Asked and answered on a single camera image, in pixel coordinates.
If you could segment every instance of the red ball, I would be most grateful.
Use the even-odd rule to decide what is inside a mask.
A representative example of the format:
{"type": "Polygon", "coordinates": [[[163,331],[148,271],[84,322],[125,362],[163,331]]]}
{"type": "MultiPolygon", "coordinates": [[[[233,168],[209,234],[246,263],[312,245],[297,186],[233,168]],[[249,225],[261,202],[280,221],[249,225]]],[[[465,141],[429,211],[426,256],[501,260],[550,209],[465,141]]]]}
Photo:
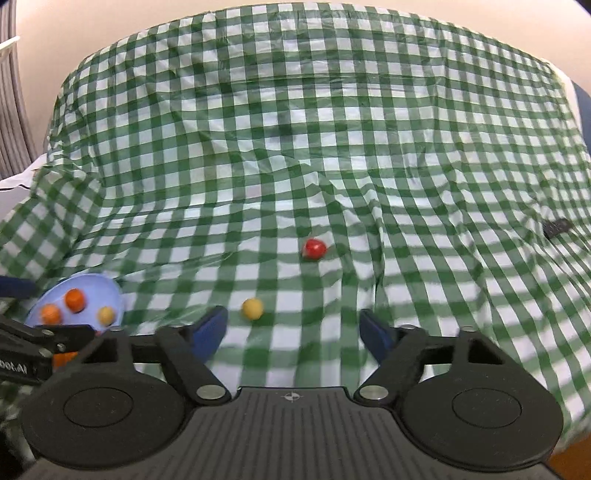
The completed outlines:
{"type": "Polygon", "coordinates": [[[311,260],[319,260],[326,254],[326,244],[317,238],[306,240],[302,254],[311,260]]]}

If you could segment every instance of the blue bowl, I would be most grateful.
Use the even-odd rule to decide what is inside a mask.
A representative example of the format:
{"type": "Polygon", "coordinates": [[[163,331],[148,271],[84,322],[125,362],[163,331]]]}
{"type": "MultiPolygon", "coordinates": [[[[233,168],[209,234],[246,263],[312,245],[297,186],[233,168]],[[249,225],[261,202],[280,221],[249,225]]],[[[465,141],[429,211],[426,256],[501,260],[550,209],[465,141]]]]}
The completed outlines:
{"type": "Polygon", "coordinates": [[[29,312],[25,324],[29,327],[43,325],[40,312],[41,308],[48,303],[54,303],[61,310],[62,325],[86,324],[97,332],[104,332],[110,327],[121,325],[125,310],[117,283],[98,273],[74,275],[46,291],[29,312]],[[64,303],[64,296],[72,288],[78,288],[86,297],[86,307],[80,313],[72,313],[64,303]],[[111,307],[115,311],[115,321],[109,327],[103,327],[96,318],[97,312],[102,307],[111,307]]]}

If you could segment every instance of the gingham cloth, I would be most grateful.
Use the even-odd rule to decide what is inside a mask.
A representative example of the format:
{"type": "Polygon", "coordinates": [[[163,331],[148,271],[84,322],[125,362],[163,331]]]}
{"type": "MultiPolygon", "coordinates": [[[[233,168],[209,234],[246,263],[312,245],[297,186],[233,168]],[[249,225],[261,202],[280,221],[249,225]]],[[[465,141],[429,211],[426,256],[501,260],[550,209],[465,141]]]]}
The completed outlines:
{"type": "MultiPolygon", "coordinates": [[[[566,441],[591,409],[589,161],[550,67],[496,40],[348,5],[208,12],[66,79],[48,165],[0,226],[0,273],[47,289],[103,272],[131,333],[226,306],[210,367],[232,391],[355,389],[375,368],[364,307],[431,334],[473,326],[556,396],[566,441]],[[560,217],[573,229],[546,240],[560,217]]],[[[4,385],[6,426],[26,392],[4,385]]]]}

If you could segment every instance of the small ball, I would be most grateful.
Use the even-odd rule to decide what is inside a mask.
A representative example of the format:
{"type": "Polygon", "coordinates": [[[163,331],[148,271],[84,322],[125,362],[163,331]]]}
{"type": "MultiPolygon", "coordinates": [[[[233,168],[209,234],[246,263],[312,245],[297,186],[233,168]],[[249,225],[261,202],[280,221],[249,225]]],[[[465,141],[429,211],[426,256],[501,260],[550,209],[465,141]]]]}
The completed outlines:
{"type": "Polygon", "coordinates": [[[305,258],[309,258],[311,260],[320,260],[326,255],[326,251],[326,244],[322,240],[318,240],[317,238],[309,238],[306,240],[306,244],[302,250],[302,255],[305,258]]]}
{"type": "Polygon", "coordinates": [[[96,318],[103,327],[108,327],[115,321],[115,311],[111,307],[102,307],[96,313],[96,318]]]}
{"type": "Polygon", "coordinates": [[[249,320],[258,320],[263,314],[263,305],[260,299],[248,299],[242,304],[242,313],[249,320]]]}
{"type": "Polygon", "coordinates": [[[53,363],[53,369],[63,367],[70,360],[72,360],[76,355],[78,355],[78,352],[54,354],[53,358],[51,359],[52,363],[53,363]]]}
{"type": "Polygon", "coordinates": [[[80,313],[86,307],[86,298],[79,288],[73,288],[66,292],[64,303],[72,313],[80,313]]]}
{"type": "Polygon", "coordinates": [[[48,303],[41,307],[39,315],[43,325],[59,325],[61,323],[61,311],[59,307],[53,303],[48,303]]]}

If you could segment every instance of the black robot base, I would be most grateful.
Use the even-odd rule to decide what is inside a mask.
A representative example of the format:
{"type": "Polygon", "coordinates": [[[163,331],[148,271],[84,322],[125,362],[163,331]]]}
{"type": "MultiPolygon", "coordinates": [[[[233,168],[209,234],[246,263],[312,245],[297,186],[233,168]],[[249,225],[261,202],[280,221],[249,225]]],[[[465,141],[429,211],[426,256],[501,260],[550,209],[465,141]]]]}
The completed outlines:
{"type": "Polygon", "coordinates": [[[558,478],[544,461],[562,430],[560,407],[487,338],[387,328],[368,310],[360,333],[380,366],[353,395],[244,387],[232,398],[181,329],[108,332],[22,409],[38,460],[21,478],[558,478]],[[160,363],[167,382],[134,361],[160,363]],[[451,366],[419,381],[426,364],[451,366]]]}

